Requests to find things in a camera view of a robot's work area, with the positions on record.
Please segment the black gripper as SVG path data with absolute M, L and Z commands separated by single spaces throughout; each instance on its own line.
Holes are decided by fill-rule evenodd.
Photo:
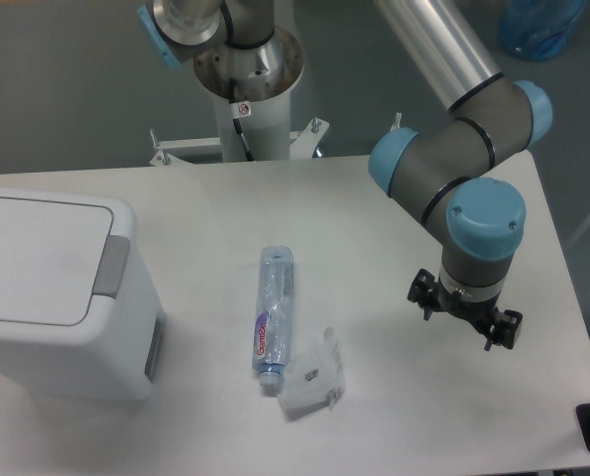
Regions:
M 419 269 L 408 292 L 408 300 L 422 309 L 423 319 L 434 312 L 448 313 L 470 323 L 476 330 L 488 330 L 485 350 L 494 346 L 513 350 L 519 338 L 523 315 L 515 310 L 500 311 L 497 286 L 462 287 L 459 283 L 438 281 L 426 269 Z

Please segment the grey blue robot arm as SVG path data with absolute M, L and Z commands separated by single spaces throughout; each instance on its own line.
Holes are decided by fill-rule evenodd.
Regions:
M 425 316 L 446 312 L 470 323 L 489 346 L 512 348 L 522 315 L 497 301 L 522 242 L 526 206 L 489 171 L 541 138 L 552 122 L 546 93 L 511 82 L 451 1 L 382 1 L 380 12 L 452 116 L 437 134 L 388 132 L 368 171 L 442 247 L 437 275 L 420 271 L 408 298 Z M 147 1 L 138 18 L 170 68 L 191 63 L 220 107 L 227 162 L 293 156 L 287 98 L 302 74 L 297 40 L 275 22 L 271 1 Z

